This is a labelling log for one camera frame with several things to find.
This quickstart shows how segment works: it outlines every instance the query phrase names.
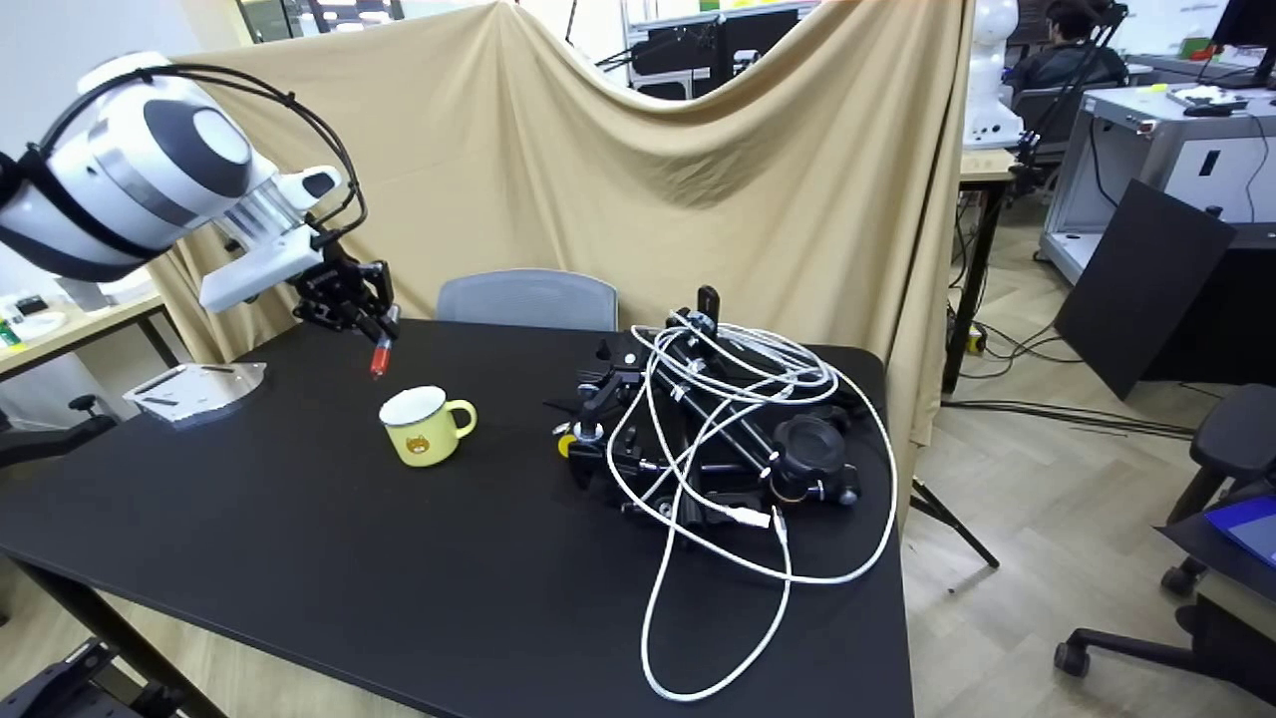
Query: mug handle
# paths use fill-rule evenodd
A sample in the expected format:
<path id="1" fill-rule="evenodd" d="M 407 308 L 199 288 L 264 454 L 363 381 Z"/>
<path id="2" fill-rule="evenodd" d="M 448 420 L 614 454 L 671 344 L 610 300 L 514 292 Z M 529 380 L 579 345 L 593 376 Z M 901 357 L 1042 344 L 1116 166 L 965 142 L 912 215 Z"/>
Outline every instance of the mug handle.
<path id="1" fill-rule="evenodd" d="M 449 397 L 449 403 L 441 403 L 441 409 L 462 409 L 462 416 L 468 416 L 468 421 L 462 421 L 462 427 L 454 427 L 454 439 L 473 433 L 473 427 L 478 427 L 478 409 L 473 409 L 473 403 L 468 403 L 468 397 Z"/>

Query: cable connector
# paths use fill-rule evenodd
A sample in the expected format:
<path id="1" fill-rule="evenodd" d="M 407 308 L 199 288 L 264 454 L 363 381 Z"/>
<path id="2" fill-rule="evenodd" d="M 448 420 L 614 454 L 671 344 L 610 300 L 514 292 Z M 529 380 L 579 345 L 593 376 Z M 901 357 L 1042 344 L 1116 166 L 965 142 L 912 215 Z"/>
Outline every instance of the cable connector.
<path id="1" fill-rule="evenodd" d="M 768 530 L 768 513 L 767 513 L 767 510 L 728 508 L 728 510 L 723 510 L 723 513 L 732 517 L 732 522 L 743 522 L 743 528 Z"/>

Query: chair backrest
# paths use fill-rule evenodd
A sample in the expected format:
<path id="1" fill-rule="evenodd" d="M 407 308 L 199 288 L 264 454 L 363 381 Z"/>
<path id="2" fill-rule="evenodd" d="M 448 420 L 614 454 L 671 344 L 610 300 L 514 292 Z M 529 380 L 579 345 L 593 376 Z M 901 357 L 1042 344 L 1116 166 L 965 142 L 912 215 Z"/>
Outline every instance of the chair backrest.
<path id="1" fill-rule="evenodd" d="M 437 320 L 506 326 L 618 330 L 614 288 L 570 270 L 482 270 L 437 288 Z"/>
<path id="2" fill-rule="evenodd" d="M 1014 95 L 1014 110 L 1042 135 L 1037 153 L 1066 155 L 1079 95 L 1083 90 L 1061 88 L 1025 88 Z"/>

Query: person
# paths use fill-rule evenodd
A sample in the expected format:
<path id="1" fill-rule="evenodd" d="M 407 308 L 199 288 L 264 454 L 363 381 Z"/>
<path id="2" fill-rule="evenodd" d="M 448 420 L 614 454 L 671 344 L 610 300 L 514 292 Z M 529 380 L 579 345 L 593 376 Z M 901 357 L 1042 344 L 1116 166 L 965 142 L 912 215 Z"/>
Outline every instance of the person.
<path id="1" fill-rule="evenodd" d="M 1090 36 L 1092 36 L 1092 14 L 1083 6 L 1049 12 L 1053 48 L 1019 58 L 1007 72 L 1014 95 L 1025 88 L 1070 88 L 1076 72 L 1083 72 L 1079 88 L 1128 82 L 1126 58 L 1111 48 L 1095 48 Z"/>

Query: paper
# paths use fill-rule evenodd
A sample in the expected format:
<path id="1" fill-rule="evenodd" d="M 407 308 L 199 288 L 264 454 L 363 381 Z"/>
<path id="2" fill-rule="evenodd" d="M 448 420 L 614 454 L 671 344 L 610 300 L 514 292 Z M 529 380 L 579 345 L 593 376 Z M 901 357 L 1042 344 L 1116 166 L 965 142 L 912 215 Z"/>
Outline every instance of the paper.
<path id="1" fill-rule="evenodd" d="M 266 361 L 181 361 L 125 397 L 170 427 L 187 427 L 234 409 L 264 380 Z"/>

